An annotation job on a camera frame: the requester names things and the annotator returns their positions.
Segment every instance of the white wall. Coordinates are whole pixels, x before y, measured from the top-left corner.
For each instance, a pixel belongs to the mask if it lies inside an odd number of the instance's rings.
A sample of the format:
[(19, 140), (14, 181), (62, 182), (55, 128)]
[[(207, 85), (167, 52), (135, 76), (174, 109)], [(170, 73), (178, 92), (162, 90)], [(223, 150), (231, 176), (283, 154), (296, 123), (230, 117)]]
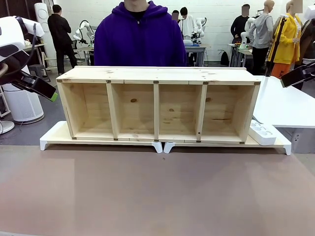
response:
[[(207, 49), (209, 60), (218, 61), (221, 59), (218, 49), (229, 53), (227, 46), (232, 41), (230, 27), (234, 19), (241, 15), (241, 6), (245, 3), (251, 5), (250, 15), (254, 16), (257, 10), (263, 9), (265, 0), (155, 0), (157, 5), (168, 7), (169, 13), (173, 10), (180, 10), (186, 6), (189, 14), (194, 17), (206, 17), (205, 37), (203, 43), (209, 44)], [(103, 18), (108, 16), (112, 9), (121, 0), (55, 0), (63, 8), (63, 16), (67, 18), (75, 32), (82, 20), (88, 20), (91, 25), (97, 26)], [(275, 0), (276, 5), (271, 15), (274, 21), (280, 14), (285, 13), (287, 0)], [(315, 3), (315, 0), (304, 0), (304, 8)]]

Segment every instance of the black hair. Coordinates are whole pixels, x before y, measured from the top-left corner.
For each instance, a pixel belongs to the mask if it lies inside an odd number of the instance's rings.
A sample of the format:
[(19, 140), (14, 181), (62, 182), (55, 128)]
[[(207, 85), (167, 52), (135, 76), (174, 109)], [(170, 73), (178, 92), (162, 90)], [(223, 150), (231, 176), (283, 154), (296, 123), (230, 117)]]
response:
[(59, 5), (53, 5), (53, 12), (54, 13), (59, 13), (61, 11), (61, 6)]
[(243, 6), (248, 6), (249, 9), (251, 8), (251, 6), (249, 4), (244, 4)]
[(183, 8), (181, 9), (181, 15), (182, 15), (182, 16), (188, 15), (188, 10), (187, 10), (186, 7), (183, 7)]

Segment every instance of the yellow jacket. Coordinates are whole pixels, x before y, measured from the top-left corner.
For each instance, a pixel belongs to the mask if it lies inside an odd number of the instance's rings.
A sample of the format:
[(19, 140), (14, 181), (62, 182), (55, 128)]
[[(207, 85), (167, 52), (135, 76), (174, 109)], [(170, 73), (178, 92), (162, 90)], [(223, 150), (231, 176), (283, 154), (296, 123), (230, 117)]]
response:
[[(287, 15), (289, 18), (287, 18), (286, 22), (284, 23), (280, 36), (280, 44), (276, 52), (274, 63), (292, 64), (300, 59), (300, 43), (293, 43), (293, 38), (296, 38), (297, 25), (294, 18), (288, 13)], [(300, 18), (297, 15), (295, 15), (295, 17), (302, 27)], [(280, 24), (278, 25), (277, 31), (275, 33), (275, 41), (278, 37), (279, 31)], [(301, 38), (301, 31), (302, 30), (299, 32), (298, 38)], [(271, 60), (271, 56), (275, 47), (275, 41), (269, 52), (268, 61)]]

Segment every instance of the person in purple hoodie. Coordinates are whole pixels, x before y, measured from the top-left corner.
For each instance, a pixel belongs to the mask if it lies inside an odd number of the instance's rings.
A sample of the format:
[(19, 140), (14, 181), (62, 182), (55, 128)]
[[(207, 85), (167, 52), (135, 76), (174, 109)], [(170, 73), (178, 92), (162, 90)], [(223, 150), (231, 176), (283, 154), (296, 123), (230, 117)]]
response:
[(125, 0), (95, 33), (94, 64), (102, 66), (186, 66), (182, 33), (167, 7)]

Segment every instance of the shelf top panel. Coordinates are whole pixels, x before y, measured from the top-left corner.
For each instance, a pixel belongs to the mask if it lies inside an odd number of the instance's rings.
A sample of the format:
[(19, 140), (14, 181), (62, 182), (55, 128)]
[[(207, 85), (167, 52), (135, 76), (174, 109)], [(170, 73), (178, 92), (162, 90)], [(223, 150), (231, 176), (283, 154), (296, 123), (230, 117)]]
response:
[(59, 83), (259, 85), (245, 68), (77, 66), (57, 78)]

